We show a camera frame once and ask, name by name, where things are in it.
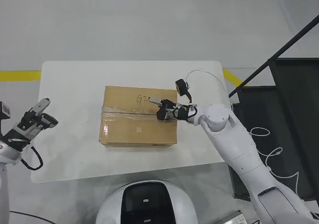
concrete floor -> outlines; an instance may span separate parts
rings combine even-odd
[[[0,70],[38,70],[46,60],[218,60],[244,79],[318,13],[319,0],[0,0]],[[284,56],[319,56],[319,25]],[[251,82],[273,84],[269,70]],[[4,131],[36,103],[39,85],[0,82],[0,100],[13,113]],[[56,223],[94,223],[107,195],[148,178],[182,187],[200,223],[238,209],[256,219],[250,203],[232,198],[226,164],[49,184],[32,183],[22,164],[8,172],[11,209]],[[11,214],[14,223],[43,222]]]

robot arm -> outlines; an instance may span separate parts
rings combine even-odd
[[[10,217],[6,164],[14,164],[21,159],[23,149],[41,131],[53,128],[58,124],[53,117],[43,113],[49,104],[49,99],[42,99],[26,112],[21,121],[16,123],[4,136],[1,134],[0,122],[0,224],[8,224]],[[8,107],[1,109],[4,104],[0,102],[0,105],[0,120],[10,118]]]
[[[272,176],[262,163],[252,137],[230,108],[182,105],[152,97],[149,101],[159,106],[159,120],[176,118],[202,126],[219,155],[244,182],[263,223],[319,223],[299,196]]]

yellow floor line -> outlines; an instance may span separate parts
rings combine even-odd
[[[243,82],[226,69],[223,69],[223,74],[225,79],[235,86]],[[41,80],[41,71],[0,71],[0,82],[36,80]]]
[[[0,71],[0,82],[35,81],[41,79],[41,71]]]
[[[223,73],[224,73],[224,78],[228,80],[231,84],[237,87],[243,82],[240,78],[236,77],[234,74],[232,74],[225,68],[223,68]]]

white cable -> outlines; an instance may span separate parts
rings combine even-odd
[[[254,134],[254,133],[253,133],[253,130],[255,130],[255,129],[265,130],[265,131],[267,131],[267,133],[266,133],[266,134]],[[266,128],[254,127],[254,128],[252,128],[252,129],[250,130],[249,134],[250,134],[250,136],[265,137],[265,136],[270,135],[270,131],[269,131],[268,129],[266,129]],[[261,154],[262,156],[265,156],[265,166],[269,169],[269,172],[270,172],[273,176],[275,176],[275,177],[277,177],[277,178],[281,178],[281,179],[290,179],[290,178],[293,178],[293,177],[297,176],[297,178],[296,178],[296,183],[295,183],[295,194],[296,194],[297,196],[299,196],[299,194],[298,194],[299,171],[296,172],[295,174],[291,175],[291,176],[279,176],[279,175],[276,175],[276,174],[271,170],[271,167],[267,164],[267,161],[268,161],[269,157],[278,156],[278,155],[280,155],[280,154],[282,153],[282,151],[283,151],[283,148],[282,148],[282,147],[278,147],[278,148],[272,150],[268,155],[266,155],[266,154],[260,152],[260,151],[257,149],[257,152],[258,152],[259,154]]]
[[[220,82],[220,80],[218,79],[218,77],[214,76],[214,75],[213,75],[212,73],[210,73],[210,72],[206,72],[206,71],[203,71],[203,70],[200,70],[200,69],[192,70],[192,71],[190,71],[190,72],[187,74],[187,76],[186,76],[186,84],[187,84],[187,85],[188,85],[188,82],[187,82],[188,76],[189,76],[192,72],[203,72],[203,73],[207,73],[207,74],[213,76],[213,77],[220,83],[221,88],[224,90],[226,96],[229,96],[228,92],[225,90],[224,85],[222,84],[222,82]]]
[[[319,216],[316,213],[311,212],[311,214],[313,214],[319,220]]]

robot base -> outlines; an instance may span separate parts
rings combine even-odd
[[[127,184],[113,192],[100,207],[96,224],[198,224],[188,194],[162,180]]]

